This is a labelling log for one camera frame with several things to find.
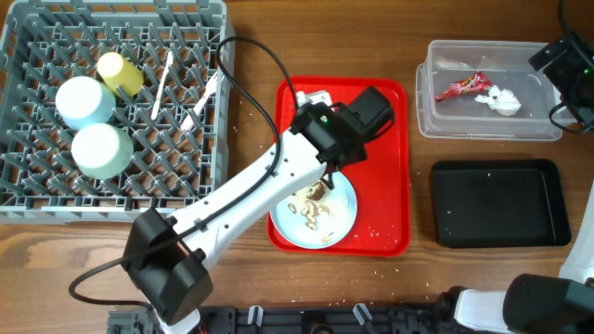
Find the white napkin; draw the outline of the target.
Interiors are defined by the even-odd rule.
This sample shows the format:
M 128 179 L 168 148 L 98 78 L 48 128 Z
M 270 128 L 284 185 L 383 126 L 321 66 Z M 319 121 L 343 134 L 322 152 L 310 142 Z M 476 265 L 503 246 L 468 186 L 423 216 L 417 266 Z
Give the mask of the white napkin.
M 501 90 L 496 85 L 489 87 L 486 95 L 476 96 L 474 100 L 478 103 L 486 104 L 491 110 L 503 116 L 516 114 L 522 106 L 511 90 Z

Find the light blue bowl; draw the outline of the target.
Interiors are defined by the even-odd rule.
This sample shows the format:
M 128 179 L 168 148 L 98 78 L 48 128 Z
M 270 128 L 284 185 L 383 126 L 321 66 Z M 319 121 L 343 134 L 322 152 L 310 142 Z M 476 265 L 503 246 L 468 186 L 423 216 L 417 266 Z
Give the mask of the light blue bowl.
M 56 94 L 56 108 L 64 123 L 75 130 L 94 123 L 105 123 L 116 107 L 112 91 L 103 83 L 87 77 L 72 77 Z

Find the white plastic spoon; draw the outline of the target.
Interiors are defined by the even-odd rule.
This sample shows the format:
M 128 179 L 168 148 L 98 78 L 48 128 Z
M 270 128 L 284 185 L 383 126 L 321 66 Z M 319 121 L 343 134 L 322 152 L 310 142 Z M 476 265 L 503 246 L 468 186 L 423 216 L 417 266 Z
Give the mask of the white plastic spoon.
M 153 121 L 156 121 L 157 118 L 158 118 L 158 114 L 159 114 L 159 110 L 160 110 L 160 106 L 161 106 L 161 99 L 162 99 L 162 94 L 163 94 L 164 86 L 166 84 L 167 76 L 168 76 L 168 74 L 170 72 L 170 67 L 173 64 L 174 64 L 174 54 L 173 54 L 173 52 L 171 50 L 169 50 L 167 52 L 164 69 L 163 69 L 163 72 L 161 74 L 161 80 L 160 80 L 160 83 L 159 83 L 157 94 L 155 96 L 155 102 L 154 102 L 154 104 L 152 106 L 152 110 L 151 110 L 151 114 L 150 114 L 150 118 Z

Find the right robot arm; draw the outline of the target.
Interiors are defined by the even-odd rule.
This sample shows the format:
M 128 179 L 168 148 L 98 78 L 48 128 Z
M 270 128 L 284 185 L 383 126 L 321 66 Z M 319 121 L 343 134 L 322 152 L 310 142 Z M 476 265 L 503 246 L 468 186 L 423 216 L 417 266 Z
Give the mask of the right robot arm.
M 593 50 L 569 29 L 529 60 L 560 90 L 552 113 L 567 108 L 579 133 L 593 130 Z M 593 206 L 558 276 L 522 274 L 504 291 L 454 287 L 440 295 L 437 317 L 491 333 L 590 333 L 593 330 Z

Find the white plastic fork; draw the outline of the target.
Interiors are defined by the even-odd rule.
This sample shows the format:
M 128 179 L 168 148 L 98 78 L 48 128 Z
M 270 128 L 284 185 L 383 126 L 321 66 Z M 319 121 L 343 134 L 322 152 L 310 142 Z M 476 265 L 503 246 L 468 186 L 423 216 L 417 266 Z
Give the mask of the white plastic fork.
M 207 82 L 204 88 L 203 95 L 200 97 L 197 104 L 194 106 L 192 113 L 188 114 L 182 121 L 180 129 L 182 131 L 190 131 L 197 128 L 200 125 L 200 113 L 206 106 L 208 99 L 215 94 L 218 85 L 218 74 L 217 71 Z

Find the red snack wrapper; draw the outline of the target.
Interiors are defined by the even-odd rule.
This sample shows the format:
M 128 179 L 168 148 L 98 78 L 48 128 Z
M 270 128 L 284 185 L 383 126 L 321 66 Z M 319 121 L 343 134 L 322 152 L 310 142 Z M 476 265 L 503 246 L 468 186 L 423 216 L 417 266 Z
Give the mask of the red snack wrapper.
M 481 72 L 477 71 L 470 77 L 453 82 L 447 89 L 434 98 L 439 103 L 455 96 L 461 96 L 468 93 L 484 92 L 493 86 L 492 82 Z

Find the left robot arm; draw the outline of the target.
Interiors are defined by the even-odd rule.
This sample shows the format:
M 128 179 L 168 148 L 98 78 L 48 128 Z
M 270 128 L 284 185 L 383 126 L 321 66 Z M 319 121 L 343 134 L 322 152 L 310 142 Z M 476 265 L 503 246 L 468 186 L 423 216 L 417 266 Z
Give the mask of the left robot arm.
M 369 86 L 351 103 L 301 105 L 263 156 L 206 198 L 167 217 L 135 218 L 123 269 L 148 300 L 164 333 L 190 333 L 213 291 L 209 272 L 261 216 L 289 195 L 364 161 L 364 145 L 394 123 L 390 100 Z

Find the green plastic bowl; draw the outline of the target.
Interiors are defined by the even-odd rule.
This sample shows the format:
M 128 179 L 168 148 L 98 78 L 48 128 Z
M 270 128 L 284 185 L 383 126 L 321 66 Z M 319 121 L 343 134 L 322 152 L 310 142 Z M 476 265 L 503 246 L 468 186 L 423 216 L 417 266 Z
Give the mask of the green plastic bowl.
M 123 129 L 95 123 L 75 135 L 71 155 L 84 175 L 109 179 L 127 168 L 134 155 L 134 144 Z

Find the yellow plastic cup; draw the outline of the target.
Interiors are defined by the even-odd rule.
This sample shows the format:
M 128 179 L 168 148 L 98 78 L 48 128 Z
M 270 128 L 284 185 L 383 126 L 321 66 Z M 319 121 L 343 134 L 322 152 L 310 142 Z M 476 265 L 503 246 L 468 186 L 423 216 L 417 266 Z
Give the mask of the yellow plastic cup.
M 102 55 L 97 61 L 97 72 L 105 85 L 116 96 L 120 96 L 120 86 L 128 96 L 135 96 L 141 89 L 144 77 L 142 72 L 130 61 L 116 52 Z

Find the light blue plate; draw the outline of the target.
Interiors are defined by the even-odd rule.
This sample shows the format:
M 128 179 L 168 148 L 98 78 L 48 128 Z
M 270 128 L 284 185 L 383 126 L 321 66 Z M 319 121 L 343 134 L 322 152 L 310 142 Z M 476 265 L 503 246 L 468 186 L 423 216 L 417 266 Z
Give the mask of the light blue plate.
M 334 173 L 333 182 L 335 187 L 327 187 L 319 201 L 306 198 L 310 186 L 282 200 L 269 213 L 275 231 L 291 245 L 308 250 L 324 249 L 344 239 L 355 224 L 358 203 L 342 173 Z

